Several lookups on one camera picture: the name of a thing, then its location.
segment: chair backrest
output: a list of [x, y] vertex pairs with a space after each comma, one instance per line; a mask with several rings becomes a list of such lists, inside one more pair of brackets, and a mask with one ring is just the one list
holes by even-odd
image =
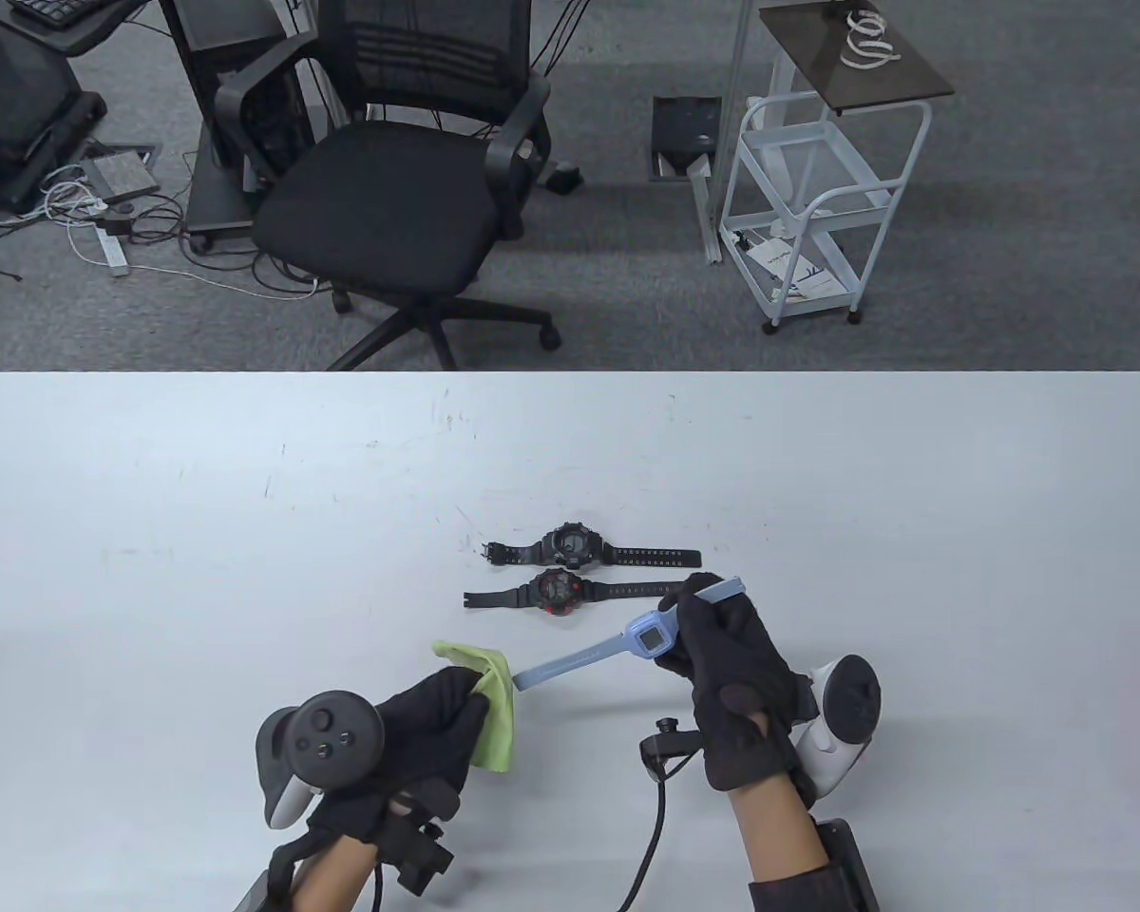
[[319, 57], [345, 107], [499, 124], [528, 87], [531, 0], [321, 0]]

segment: black watch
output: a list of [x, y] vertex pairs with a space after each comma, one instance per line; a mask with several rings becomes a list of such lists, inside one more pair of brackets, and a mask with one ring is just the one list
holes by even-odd
[[570, 570], [581, 570], [593, 563], [604, 567], [686, 567], [701, 565], [700, 551], [669, 548], [617, 548], [604, 542], [604, 536], [593, 532], [583, 522], [567, 522], [527, 548], [491, 542], [484, 547], [487, 561], [495, 567], [557, 564]]
[[531, 583], [506, 592], [465, 592], [465, 608], [539, 608], [564, 617], [585, 602], [609, 598], [662, 598], [678, 592], [683, 580], [675, 583], [596, 583], [585, 580], [569, 570], [545, 570]]

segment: chair base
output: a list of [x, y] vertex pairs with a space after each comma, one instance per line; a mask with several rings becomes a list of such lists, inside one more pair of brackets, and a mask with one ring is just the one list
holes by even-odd
[[[349, 293], [344, 287], [334, 288], [334, 309], [339, 314], [349, 312]], [[498, 323], [528, 323], [540, 327], [540, 348], [545, 351], [556, 351], [562, 348], [562, 334], [553, 325], [553, 316], [547, 310], [516, 308], [512, 304], [495, 304], [492, 301], [473, 299], [417, 299], [402, 301], [385, 301], [397, 308], [397, 314], [389, 317], [365, 337], [358, 340], [339, 360], [333, 361], [329, 370], [353, 370], [370, 356], [383, 351], [402, 335], [413, 329], [430, 335], [431, 345], [435, 347], [439, 364], [445, 370], [457, 369], [453, 349], [448, 345], [448, 336], [443, 334], [445, 320], [490, 320]]]

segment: black sleeve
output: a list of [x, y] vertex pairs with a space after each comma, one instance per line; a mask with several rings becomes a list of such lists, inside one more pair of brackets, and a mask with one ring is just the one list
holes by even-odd
[[785, 880], [751, 885], [749, 889], [756, 912], [857, 912], [858, 909], [838, 863]]

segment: keyboard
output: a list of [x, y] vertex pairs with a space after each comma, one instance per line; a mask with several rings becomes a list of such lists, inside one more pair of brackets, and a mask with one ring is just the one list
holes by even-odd
[[57, 32], [74, 26], [117, 0], [8, 0], [15, 11], [41, 22]]

